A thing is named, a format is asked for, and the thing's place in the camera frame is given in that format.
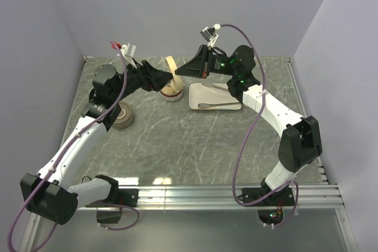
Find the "cream round lid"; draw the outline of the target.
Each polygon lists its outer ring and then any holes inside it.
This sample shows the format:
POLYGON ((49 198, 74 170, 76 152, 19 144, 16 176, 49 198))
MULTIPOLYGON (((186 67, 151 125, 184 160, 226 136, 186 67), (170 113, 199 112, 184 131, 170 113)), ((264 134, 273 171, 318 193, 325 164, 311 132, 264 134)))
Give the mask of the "cream round lid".
POLYGON ((175 92, 180 92, 183 89, 183 81, 180 76, 176 75, 177 65, 172 56, 165 57, 165 62, 168 70, 172 74, 172 80, 170 83, 171 88, 175 92))

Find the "beige steamed bun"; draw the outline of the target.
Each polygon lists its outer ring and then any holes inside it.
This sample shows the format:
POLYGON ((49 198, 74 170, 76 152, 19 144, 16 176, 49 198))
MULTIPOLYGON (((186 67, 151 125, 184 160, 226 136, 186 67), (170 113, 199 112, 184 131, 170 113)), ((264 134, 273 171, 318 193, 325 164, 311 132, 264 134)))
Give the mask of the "beige steamed bun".
POLYGON ((161 91, 169 96, 176 93, 176 91, 171 86, 165 86, 161 91))

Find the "red striped steel tin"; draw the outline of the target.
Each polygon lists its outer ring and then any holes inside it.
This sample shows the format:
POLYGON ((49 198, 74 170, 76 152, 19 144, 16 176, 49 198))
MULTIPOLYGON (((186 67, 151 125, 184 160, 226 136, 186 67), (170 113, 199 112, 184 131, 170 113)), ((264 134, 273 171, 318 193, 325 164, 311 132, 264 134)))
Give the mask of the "red striped steel tin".
POLYGON ((160 95, 162 97, 163 100, 165 100, 166 102, 174 102, 174 101, 177 101, 181 98, 181 96, 183 95, 183 90, 179 90, 179 91, 176 91, 175 94, 169 96, 169 95, 166 95, 165 93, 163 93, 162 91, 159 91, 160 92, 160 95))

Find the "metal serving tongs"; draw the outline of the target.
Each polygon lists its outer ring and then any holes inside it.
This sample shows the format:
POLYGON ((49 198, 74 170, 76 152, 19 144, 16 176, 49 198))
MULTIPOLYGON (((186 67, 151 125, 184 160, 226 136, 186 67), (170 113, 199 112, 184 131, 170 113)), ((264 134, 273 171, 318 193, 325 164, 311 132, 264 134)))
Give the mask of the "metal serving tongs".
POLYGON ((201 85, 198 99, 195 103, 199 109, 239 110, 242 104, 231 96, 228 91, 221 90, 219 86, 201 85))

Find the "grey steel tin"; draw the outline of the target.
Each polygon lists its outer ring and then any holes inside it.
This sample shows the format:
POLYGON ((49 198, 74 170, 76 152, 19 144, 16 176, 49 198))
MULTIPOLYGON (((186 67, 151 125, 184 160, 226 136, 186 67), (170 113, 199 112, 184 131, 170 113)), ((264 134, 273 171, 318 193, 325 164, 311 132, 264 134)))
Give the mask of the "grey steel tin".
POLYGON ((119 106, 120 113, 112 127, 121 130, 128 128, 133 123, 135 116, 131 105, 127 102, 120 102, 119 106))

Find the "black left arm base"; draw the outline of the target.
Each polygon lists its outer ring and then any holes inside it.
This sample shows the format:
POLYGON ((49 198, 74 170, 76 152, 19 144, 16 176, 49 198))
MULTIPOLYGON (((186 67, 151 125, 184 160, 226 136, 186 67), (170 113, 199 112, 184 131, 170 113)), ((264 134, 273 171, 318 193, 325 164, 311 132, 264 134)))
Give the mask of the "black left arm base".
POLYGON ((136 188, 124 187, 111 189, 108 197, 103 200, 98 200, 96 201, 96 203, 136 207, 138 202, 138 195, 139 190, 136 188))

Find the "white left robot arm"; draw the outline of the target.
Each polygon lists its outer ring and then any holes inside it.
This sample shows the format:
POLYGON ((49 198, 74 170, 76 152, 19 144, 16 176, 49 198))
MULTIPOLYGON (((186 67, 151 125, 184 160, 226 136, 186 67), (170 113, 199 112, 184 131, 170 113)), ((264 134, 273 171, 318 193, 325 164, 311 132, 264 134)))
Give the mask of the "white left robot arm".
POLYGON ((22 178, 20 186, 26 210, 63 225, 86 205, 94 202, 115 205, 120 194, 117 180, 105 175, 78 185, 72 185, 72 180, 119 116, 119 102, 138 89, 160 91, 172 78, 170 72, 158 70, 146 60, 124 66, 123 73, 118 73, 111 64, 98 67, 89 101, 69 138, 37 174, 25 174, 22 178))

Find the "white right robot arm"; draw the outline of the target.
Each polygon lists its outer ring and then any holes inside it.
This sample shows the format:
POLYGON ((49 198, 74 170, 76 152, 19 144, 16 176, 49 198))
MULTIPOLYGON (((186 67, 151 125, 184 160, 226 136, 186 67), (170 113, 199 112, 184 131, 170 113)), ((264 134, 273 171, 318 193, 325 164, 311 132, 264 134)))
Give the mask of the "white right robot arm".
POLYGON ((322 154, 322 142, 315 117, 304 117, 291 110, 266 90, 264 80, 255 78, 253 69, 258 62, 254 49, 248 45, 238 46, 230 56, 202 45, 195 57, 175 73, 196 78, 207 78, 211 73, 230 76, 227 88, 231 96, 275 129, 281 139, 278 163, 262 182, 260 191, 262 201, 272 205, 280 200, 282 186, 322 154))

